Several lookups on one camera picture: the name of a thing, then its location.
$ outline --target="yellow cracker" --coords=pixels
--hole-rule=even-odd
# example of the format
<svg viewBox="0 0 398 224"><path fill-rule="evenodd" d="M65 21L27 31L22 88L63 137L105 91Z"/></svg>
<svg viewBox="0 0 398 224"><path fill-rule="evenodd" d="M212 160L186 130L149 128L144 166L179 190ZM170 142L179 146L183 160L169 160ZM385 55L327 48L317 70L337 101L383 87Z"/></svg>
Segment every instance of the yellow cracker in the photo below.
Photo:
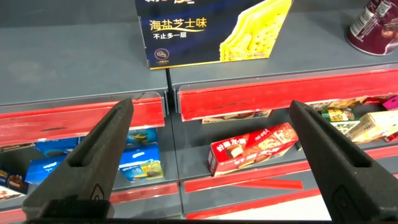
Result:
<svg viewBox="0 0 398 224"><path fill-rule="evenodd" d="M233 33L220 45L221 61L269 57L291 3L266 0L242 12Z"/></svg>

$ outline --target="blue snack box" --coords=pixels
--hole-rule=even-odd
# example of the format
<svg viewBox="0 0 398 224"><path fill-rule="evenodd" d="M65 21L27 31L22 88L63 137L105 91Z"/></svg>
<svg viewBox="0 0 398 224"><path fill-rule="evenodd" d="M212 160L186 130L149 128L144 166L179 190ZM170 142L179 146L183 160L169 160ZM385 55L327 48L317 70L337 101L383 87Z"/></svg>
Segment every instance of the blue snack box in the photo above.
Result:
<svg viewBox="0 0 398 224"><path fill-rule="evenodd" d="M132 130L127 134L127 148L140 147L148 144L157 143L157 133L155 128Z"/></svg>
<svg viewBox="0 0 398 224"><path fill-rule="evenodd" d="M158 145L124 150L119 169L130 182L163 177Z"/></svg>
<svg viewBox="0 0 398 224"><path fill-rule="evenodd" d="M37 142L36 149L47 157L67 155L80 143L81 138L67 138Z"/></svg>
<svg viewBox="0 0 398 224"><path fill-rule="evenodd" d="M25 181L30 184L40 185L66 157L67 155L31 161Z"/></svg>
<svg viewBox="0 0 398 224"><path fill-rule="evenodd" d="M28 186L23 176L0 166L0 202L24 196Z"/></svg>

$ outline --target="cookie package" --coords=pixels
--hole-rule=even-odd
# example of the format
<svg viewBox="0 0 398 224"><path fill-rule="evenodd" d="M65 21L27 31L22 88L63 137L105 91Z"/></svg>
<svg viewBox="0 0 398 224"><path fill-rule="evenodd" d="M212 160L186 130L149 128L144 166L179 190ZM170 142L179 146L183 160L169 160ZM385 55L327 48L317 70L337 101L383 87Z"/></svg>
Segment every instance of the cookie package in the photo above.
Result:
<svg viewBox="0 0 398 224"><path fill-rule="evenodd" d="M120 158L119 170L130 182L163 177L158 145L125 149Z"/></svg>
<svg viewBox="0 0 398 224"><path fill-rule="evenodd" d="M283 156L299 138L289 123L214 142L208 157L212 176Z"/></svg>
<svg viewBox="0 0 398 224"><path fill-rule="evenodd" d="M28 186L23 176L0 166L0 202L26 195Z"/></svg>

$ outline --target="cracker box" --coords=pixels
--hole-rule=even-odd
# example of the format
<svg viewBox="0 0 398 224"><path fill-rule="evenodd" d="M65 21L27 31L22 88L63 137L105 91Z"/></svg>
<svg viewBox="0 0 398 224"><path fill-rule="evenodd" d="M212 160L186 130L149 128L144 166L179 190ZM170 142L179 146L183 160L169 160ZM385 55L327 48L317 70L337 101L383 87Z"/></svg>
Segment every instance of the cracker box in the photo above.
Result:
<svg viewBox="0 0 398 224"><path fill-rule="evenodd" d="M283 156L299 138L289 123L211 144L208 165L213 176Z"/></svg>
<svg viewBox="0 0 398 224"><path fill-rule="evenodd" d="M36 149L47 157L67 155L80 143L81 138L57 139L37 142Z"/></svg>
<svg viewBox="0 0 398 224"><path fill-rule="evenodd" d="M321 100L306 103L306 105L311 106L315 111L323 111L328 108L328 106L336 100Z"/></svg>
<svg viewBox="0 0 398 224"><path fill-rule="evenodd" d="M387 100L390 100L391 98L395 97L396 94L388 94L388 95L381 95L381 96L372 96L372 97L367 97L362 104L363 105L381 105Z"/></svg>
<svg viewBox="0 0 398 224"><path fill-rule="evenodd" d="M26 173L26 182L40 185L66 157L67 155L63 155L31 161Z"/></svg>
<svg viewBox="0 0 398 224"><path fill-rule="evenodd" d="M322 111L321 115L343 134L359 124L359 118L349 108L326 110Z"/></svg>
<svg viewBox="0 0 398 224"><path fill-rule="evenodd" d="M132 130L127 134L126 148L141 147L156 143L157 133L155 128Z"/></svg>
<svg viewBox="0 0 398 224"><path fill-rule="evenodd" d="M398 111L382 111L362 116L346 134L353 142L366 143L398 132Z"/></svg>
<svg viewBox="0 0 398 224"><path fill-rule="evenodd" d="M0 167L0 202L26 195L28 186L23 176Z"/></svg>
<svg viewBox="0 0 398 224"><path fill-rule="evenodd" d="M243 119L253 119L253 118L268 118L272 110L252 112L252 113L236 113L226 116L220 116L217 118L203 118L202 124L219 123L225 121L239 121Z"/></svg>
<svg viewBox="0 0 398 224"><path fill-rule="evenodd" d="M293 0L136 0L150 69L270 57Z"/></svg>
<svg viewBox="0 0 398 224"><path fill-rule="evenodd" d="M366 97L364 96L353 99L336 100L328 106L328 109L354 108L355 106L362 104L365 99Z"/></svg>
<svg viewBox="0 0 398 224"><path fill-rule="evenodd" d="M34 143L25 143L25 144L18 144L18 145L11 145L11 146L0 146L0 152L8 152L18 149L26 149L29 147L34 147Z"/></svg>
<svg viewBox="0 0 398 224"><path fill-rule="evenodd" d="M125 149L120 159L119 170L130 182L163 177L158 145Z"/></svg>
<svg viewBox="0 0 398 224"><path fill-rule="evenodd" d="M387 110L397 110L398 109L398 96L391 98L383 103L383 106Z"/></svg>

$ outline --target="purple can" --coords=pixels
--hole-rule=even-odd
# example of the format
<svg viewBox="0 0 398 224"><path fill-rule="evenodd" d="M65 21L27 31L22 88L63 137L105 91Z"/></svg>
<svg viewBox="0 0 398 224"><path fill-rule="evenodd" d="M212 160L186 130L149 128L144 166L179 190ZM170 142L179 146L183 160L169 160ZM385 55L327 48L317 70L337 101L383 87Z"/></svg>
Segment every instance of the purple can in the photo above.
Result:
<svg viewBox="0 0 398 224"><path fill-rule="evenodd" d="M398 0L370 0L346 34L356 49L387 55L398 47Z"/></svg>

